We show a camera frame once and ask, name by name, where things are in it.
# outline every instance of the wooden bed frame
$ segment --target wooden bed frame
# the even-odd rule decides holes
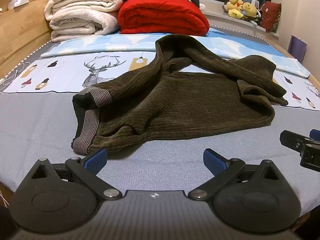
[[[40,46],[50,41],[51,29],[44,18],[48,0],[29,0],[28,4],[8,10],[11,0],[0,0],[0,79]],[[273,41],[277,50],[292,57]],[[313,75],[310,82],[320,91],[320,83]]]

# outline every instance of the red cushion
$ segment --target red cushion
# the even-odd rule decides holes
[[[281,3],[265,2],[261,8],[262,22],[261,27],[266,29],[266,32],[274,31],[281,16]]]
[[[121,34],[177,33],[205,36],[209,23],[189,0],[128,0],[119,10]]]

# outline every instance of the blue patterned sheet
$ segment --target blue patterned sheet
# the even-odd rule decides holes
[[[155,42],[167,35],[166,33],[152,33],[152,34],[109,34],[97,35],[69,41],[63,41],[58,46],[52,48],[50,51],[41,55],[45,57],[55,57],[71,54],[93,53],[102,51],[156,51]],[[307,78],[310,72],[304,68],[297,59],[288,58],[284,56],[275,55],[272,53],[269,45],[260,44],[254,41],[247,40],[246,43],[252,44],[244,45],[244,39],[229,36],[228,39],[222,38],[224,35],[220,32],[209,33],[210,35],[217,35],[217,37],[200,37],[193,36],[207,49],[223,58],[240,59],[249,55],[259,55],[265,57],[276,64],[278,70],[295,74],[297,76]]]

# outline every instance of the metal screw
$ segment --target metal screw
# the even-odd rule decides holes
[[[195,198],[204,198],[207,196],[207,192],[205,192],[202,189],[195,189],[195,190],[191,191],[191,196],[193,196]]]
[[[119,191],[117,189],[106,189],[103,194],[106,196],[106,197],[116,197],[119,195]]]

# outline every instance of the red blanket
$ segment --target red blanket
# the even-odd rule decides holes
[[[119,10],[121,34],[178,33],[205,36],[209,23],[189,0],[128,0]]]

